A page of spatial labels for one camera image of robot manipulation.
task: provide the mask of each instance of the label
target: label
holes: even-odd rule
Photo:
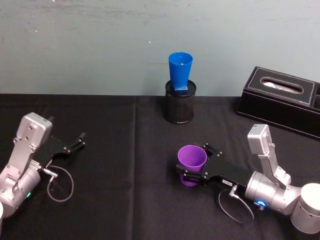
[[[224,183],[224,184],[227,184],[227,185],[229,185],[230,187],[232,187],[232,182],[229,182],[229,181],[227,181],[227,180],[222,180],[222,182]]]

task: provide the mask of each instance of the black leather tissue box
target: black leather tissue box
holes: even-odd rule
[[[256,66],[237,114],[320,140],[320,83]]]

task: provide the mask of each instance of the gray wall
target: gray wall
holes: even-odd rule
[[[2,0],[0,93],[164,95],[193,55],[198,96],[240,96],[254,66],[319,81],[318,0]]]

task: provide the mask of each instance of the black tablecloth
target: black tablecloth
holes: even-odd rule
[[[216,205],[221,186],[185,187],[175,173],[178,150],[210,143],[232,164],[262,171],[247,134],[256,121],[235,114],[239,97],[196,97],[194,119],[167,122],[159,96],[0,95],[0,167],[8,162],[22,116],[54,116],[52,134],[72,142],[86,132],[86,147],[67,166],[75,190],[53,202],[48,178],[19,210],[3,220],[2,239],[294,240],[319,239],[296,230],[290,217],[251,204],[254,222],[239,225]],[[270,127],[277,159],[303,186],[320,182],[320,142]],[[249,219],[238,203],[224,204]]]

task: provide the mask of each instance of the cable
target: cable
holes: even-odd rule
[[[251,221],[249,221],[249,222],[244,222],[244,221],[239,221],[239,220],[237,220],[236,218],[234,218],[233,216],[231,216],[231,215],[224,209],[224,207],[222,206],[221,201],[220,201],[220,196],[221,196],[221,194],[222,194],[223,192],[226,192],[226,191],[228,191],[228,190],[225,189],[225,190],[221,191],[221,192],[219,193],[219,195],[218,195],[218,204],[219,204],[220,209],[221,209],[229,218],[231,218],[232,220],[236,221],[236,222],[239,223],[239,224],[249,224],[249,223],[251,223],[253,220],[255,220],[255,215],[254,215],[254,213],[252,212],[252,210],[250,209],[250,207],[245,203],[245,201],[243,201],[240,197],[237,198],[237,199],[239,199],[239,200],[244,204],[244,206],[249,210],[249,212],[250,212],[250,214],[251,214],[251,216],[252,216],[252,219],[251,219]]]
[[[74,180],[73,180],[71,174],[70,174],[67,170],[65,170],[64,168],[62,168],[62,167],[60,167],[60,166],[54,166],[54,165],[50,165],[49,167],[63,170],[63,171],[69,176],[69,178],[70,178],[70,180],[71,180],[71,193],[70,193],[70,195],[69,195],[67,198],[62,199],[62,200],[56,199],[56,198],[54,198],[54,197],[50,194],[49,188],[50,188],[50,185],[51,185],[51,183],[52,183],[52,180],[49,181],[48,186],[46,187],[46,191],[47,191],[49,197],[50,197],[53,201],[56,201],[56,202],[58,202],[58,203],[63,203],[63,202],[65,202],[65,201],[69,200],[69,199],[71,198],[72,194],[74,193]]]

